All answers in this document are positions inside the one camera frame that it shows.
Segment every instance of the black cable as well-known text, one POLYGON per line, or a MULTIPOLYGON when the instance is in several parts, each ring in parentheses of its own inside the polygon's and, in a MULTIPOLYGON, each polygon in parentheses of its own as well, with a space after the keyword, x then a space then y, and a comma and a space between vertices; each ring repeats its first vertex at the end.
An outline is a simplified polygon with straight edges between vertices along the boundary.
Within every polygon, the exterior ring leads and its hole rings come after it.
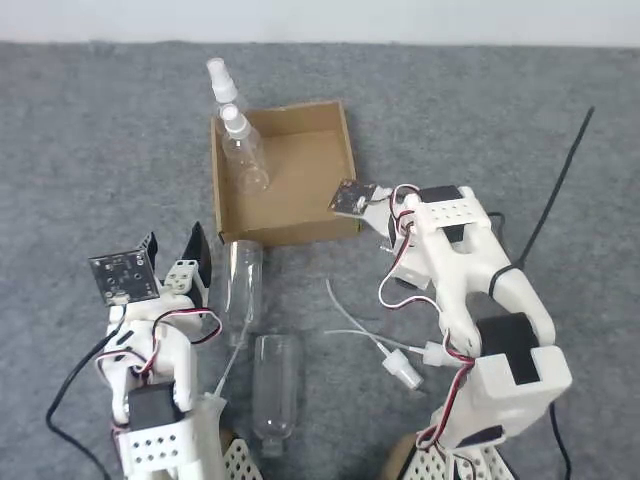
POLYGON ((556 197, 558 196, 558 192, 560 192, 560 188, 562 188, 562 184, 564 183, 564 179, 567 176, 569 167, 571 167, 573 156, 575 155, 576 150, 578 150, 578 147, 580 146, 580 142, 582 142, 582 137, 584 137, 584 133, 587 131, 587 127, 589 126, 589 122, 591 121, 591 117, 593 116, 593 112, 595 112, 595 110, 596 110, 595 107, 589 108, 589 110, 587 111, 587 114, 584 117, 584 120, 582 121, 582 125, 580 126, 580 130, 578 131, 578 135, 576 136, 576 139, 573 141, 573 144, 569 149, 569 153, 567 154, 567 159, 564 161, 564 166, 560 171, 560 175, 558 176, 556 185, 553 187, 553 191, 551 192, 551 196, 547 201, 547 205, 544 207, 544 210, 542 211, 540 220, 538 220, 538 224, 536 225, 536 228, 533 230, 533 233, 531 234, 529 241, 525 245, 524 250, 522 250, 522 254, 520 255, 520 258, 516 262, 519 265, 518 268, 524 268, 524 262, 526 261, 527 256, 531 251, 531 247, 533 247, 533 244, 536 241, 536 238, 538 238, 538 234, 540 233, 540 230, 542 230, 542 226, 547 221, 549 212, 551 211, 551 208, 553 207, 553 204, 556 201, 556 197))
POLYGON ((68 442, 74 447, 76 447, 89 460, 91 460, 93 464, 96 466, 96 468, 100 470, 100 472, 102 473, 102 477, 104 480, 111 480, 111 475, 109 475, 109 472, 107 472, 107 469, 102 464, 102 462, 98 460, 98 458, 93 454, 93 452, 91 452, 91 450, 89 450, 87 447, 85 447, 82 443, 80 443, 78 440, 73 438, 67 432, 65 432, 58 426, 56 426, 53 423, 53 414, 56 413, 56 410, 60 406, 60 403, 62 402, 62 399, 66 395, 67 390, 69 389, 73 381, 76 379, 80 371, 87 365, 87 363, 89 363, 89 361, 95 355, 97 355, 104 349, 104 347, 107 345, 107 343, 109 343, 109 341, 113 337, 115 337, 118 334, 118 332, 120 331, 120 327, 122 326, 126 311, 127 309, 125 305, 122 311, 122 318, 120 319, 120 323, 118 323, 118 326, 109 335, 107 335, 98 343, 96 343, 95 346, 91 350, 89 350, 89 352, 84 357, 82 357, 82 359, 78 362, 78 364, 75 367, 73 367, 73 370, 69 372, 69 375, 67 375, 67 378, 65 378, 64 382, 62 382, 62 386, 58 390, 58 393, 53 399, 53 402, 51 402, 51 406, 49 406, 49 409, 47 410, 47 415, 45 417, 47 428, 49 428, 49 430, 51 430, 53 433, 55 433, 60 438, 62 438, 65 442, 68 442))
POLYGON ((531 233, 531 236, 529 237, 527 244, 522 250, 520 257, 518 257, 518 259, 515 262, 513 262, 511 265, 507 265, 506 267, 501 268, 500 270, 498 270, 496 273, 493 274, 493 277, 491 278, 491 281, 489 283, 489 292, 488 292, 491 298, 493 298, 493 290, 495 288, 496 281, 503 273, 506 273, 509 270, 513 270, 514 268, 519 268, 520 270, 524 269, 524 264, 527 260, 527 257, 529 256, 529 253, 531 252, 531 248, 533 247, 533 244, 538 238, 538 235, 540 234, 542 227, 547 221, 547 217, 551 212, 551 208, 553 207, 553 204, 556 201, 556 197, 558 196, 558 193, 562 188, 562 184, 564 183, 564 179, 567 176, 569 167, 571 167, 571 162, 573 162, 573 156, 575 155, 576 150, 578 150, 578 147, 580 146, 580 142, 582 142, 582 137, 584 137, 584 134, 587 131, 587 127, 589 126, 589 122, 591 121, 591 117, 593 116, 594 111, 595 111, 595 107, 591 107, 587 111, 587 114, 585 115, 584 120, 582 121, 582 125, 580 126, 580 130, 578 131, 578 135, 576 136, 576 139, 573 141, 573 144, 569 149, 569 153, 567 153, 567 158, 564 161, 564 165, 562 167, 562 170, 560 171, 560 175, 558 175, 556 184, 553 187, 553 190, 551 191, 549 200, 547 200, 547 204, 545 205, 544 210, 542 211, 542 215, 540 215, 540 219, 538 220, 538 223, 533 229, 533 233, 531 233))
POLYGON ((553 429, 553 436, 556 437, 558 448, 562 453, 562 458, 564 458, 564 464, 565 464, 564 480, 570 480, 571 479, 571 458, 569 457, 569 452, 567 451, 567 448, 564 446, 564 442, 562 441, 562 436, 560 435, 560 429, 558 428, 558 419, 556 418, 555 402, 551 402, 551 405, 549 405, 549 418, 551 418, 551 428, 553 429))

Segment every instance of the bottle neck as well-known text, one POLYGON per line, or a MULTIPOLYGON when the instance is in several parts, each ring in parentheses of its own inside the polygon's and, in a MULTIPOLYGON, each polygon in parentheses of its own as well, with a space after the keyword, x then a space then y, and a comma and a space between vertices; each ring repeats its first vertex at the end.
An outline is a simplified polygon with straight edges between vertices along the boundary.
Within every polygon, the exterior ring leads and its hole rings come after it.
POLYGON ((262 441, 262 455, 265 458, 280 457, 283 450, 282 440, 279 438, 267 437, 262 441))

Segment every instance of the open cardboard box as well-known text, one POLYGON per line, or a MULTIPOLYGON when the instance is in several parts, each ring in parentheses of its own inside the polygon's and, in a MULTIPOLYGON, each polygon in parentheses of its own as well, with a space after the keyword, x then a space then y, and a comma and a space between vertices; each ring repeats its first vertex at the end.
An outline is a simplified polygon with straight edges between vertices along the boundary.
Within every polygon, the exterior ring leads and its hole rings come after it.
POLYGON ((235 191, 214 119, 213 191, 220 239, 271 247, 356 235, 357 221, 328 211, 340 181, 356 178, 342 104, 254 110, 247 118, 264 140, 271 183, 257 195, 235 191))

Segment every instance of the white robotic arm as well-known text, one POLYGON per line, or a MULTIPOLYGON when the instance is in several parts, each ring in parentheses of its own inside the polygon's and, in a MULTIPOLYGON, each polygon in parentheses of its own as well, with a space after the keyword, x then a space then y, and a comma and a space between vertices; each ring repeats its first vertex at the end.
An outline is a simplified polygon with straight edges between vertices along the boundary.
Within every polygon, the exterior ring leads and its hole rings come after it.
MULTIPOLYGON (((421 289, 433 282, 442 333, 472 359, 439 445, 455 451, 501 443, 535 422, 571 384, 564 355, 553 345, 553 322, 521 270, 494 278, 510 261, 469 187, 410 190, 396 202, 397 189, 345 181, 330 208, 363 218, 390 238, 396 254, 390 276, 421 289), (466 303, 472 292, 491 293, 508 313, 472 318, 466 303)), ((436 411, 432 423, 442 414, 436 411)))
MULTIPOLYGON (((112 390, 124 474, 135 480, 166 475, 223 480, 219 417, 226 401, 219 395, 198 395, 196 353, 187 337, 200 332, 202 314, 217 320, 201 308, 208 296, 211 259, 199 224, 164 284, 153 268, 146 268, 153 267, 154 255, 145 245, 90 260, 103 297, 112 305, 108 333, 119 328, 96 366, 112 390)), ((207 337, 220 329, 218 320, 207 337)))

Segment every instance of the white cable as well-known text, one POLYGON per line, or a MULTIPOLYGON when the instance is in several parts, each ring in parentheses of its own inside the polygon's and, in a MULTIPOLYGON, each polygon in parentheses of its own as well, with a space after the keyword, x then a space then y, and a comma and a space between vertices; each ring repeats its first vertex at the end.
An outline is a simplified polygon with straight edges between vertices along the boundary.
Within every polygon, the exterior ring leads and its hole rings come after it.
POLYGON ((379 340, 381 342, 388 343, 391 346, 394 346, 394 347, 397 347, 397 348, 402 348, 403 350, 407 350, 409 352, 422 354, 422 352, 424 351, 424 348, 422 348, 422 347, 412 347, 411 345, 407 345, 405 343, 398 342, 397 340, 393 340, 392 338, 387 338, 387 337, 384 337, 382 335, 377 335, 375 333, 369 333, 369 332, 363 332, 363 331, 360 331, 360 330, 345 330, 345 329, 325 330, 322 333, 324 333, 325 335, 332 335, 332 334, 336 334, 336 333, 353 333, 355 335, 364 335, 364 336, 369 337, 371 339, 375 339, 375 340, 379 340))
POLYGON ((101 367, 102 367, 102 361, 103 360, 105 360, 107 358, 113 358, 113 357, 131 357, 132 359, 135 360, 135 362, 130 362, 130 364, 128 364, 126 366, 127 367, 133 367, 137 371, 142 370, 140 365, 144 365, 144 362, 135 353, 129 352, 129 351, 126 351, 126 350, 119 350, 119 351, 101 353, 100 355, 98 355, 96 357, 96 359, 94 360, 93 365, 94 365, 96 371, 98 372, 98 376, 100 377, 100 380, 102 380, 104 382, 104 384, 107 385, 109 388, 111 388, 111 384, 109 383, 109 381, 105 377, 104 371, 102 370, 101 367))
POLYGON ((378 347, 378 349, 385 354, 385 356, 389 355, 389 350, 387 350, 387 348, 382 345, 379 341, 377 341, 373 336, 371 332, 369 332, 366 328, 364 328, 362 326, 362 324, 360 322, 358 322, 355 318, 353 318, 353 316, 347 312, 344 307, 340 304, 340 302, 338 301, 338 299, 336 298, 335 294, 333 293, 333 289, 331 288, 331 282, 329 281, 328 278, 325 279, 325 284, 327 286, 327 292, 329 293, 329 297, 331 298, 331 301, 333 302, 333 304, 335 305, 335 307, 338 309, 338 311, 340 313, 342 313, 342 315, 344 316, 344 318, 346 318, 347 320, 349 320, 351 323, 353 323, 353 325, 355 325, 355 327, 360 330, 363 333, 366 333, 369 335, 369 338, 371 339, 371 341, 375 344, 376 347, 378 347))
POLYGON ((216 385, 216 389, 213 392, 214 397, 220 397, 220 394, 222 393, 222 388, 224 387, 224 384, 227 382, 227 377, 229 376, 231 367, 233 367, 233 364, 236 361, 236 357, 238 356, 238 353, 240 353, 240 348, 242 348, 242 345, 244 344, 244 337, 247 333, 248 328, 249 328, 249 322, 245 321, 244 327, 242 327, 242 332, 240 332, 240 339, 238 340, 238 344, 236 345, 236 348, 233 350, 233 353, 231 354, 231 358, 229 359, 229 362, 227 363, 227 366, 224 369, 224 373, 222 374, 222 377, 220 377, 220 380, 218 381, 218 385, 216 385))
POLYGON ((380 301, 380 303, 384 307, 389 308, 391 310, 398 310, 398 309, 404 307, 405 305, 407 305, 407 304, 409 304, 411 302, 414 302, 414 301, 425 301, 425 302, 430 303, 433 306, 433 308, 435 308, 438 311, 438 314, 442 314, 442 309, 436 303, 436 301, 433 298, 429 298, 429 297, 427 297, 425 295, 413 295, 413 296, 411 296, 409 298, 405 298, 404 300, 402 300, 399 303, 387 303, 385 301, 385 299, 382 298, 382 289, 384 288, 384 286, 387 283, 387 281, 393 276, 395 271, 398 269, 398 266, 402 262, 402 257, 404 256, 404 254, 406 253, 406 251, 408 249, 409 249, 409 243, 407 242, 407 246, 405 248, 403 248, 400 252, 398 252, 398 257, 396 258, 395 265, 393 266, 393 268, 391 268, 391 270, 389 270, 389 273, 387 273, 387 275, 380 282, 380 285, 378 286, 378 300, 380 301))

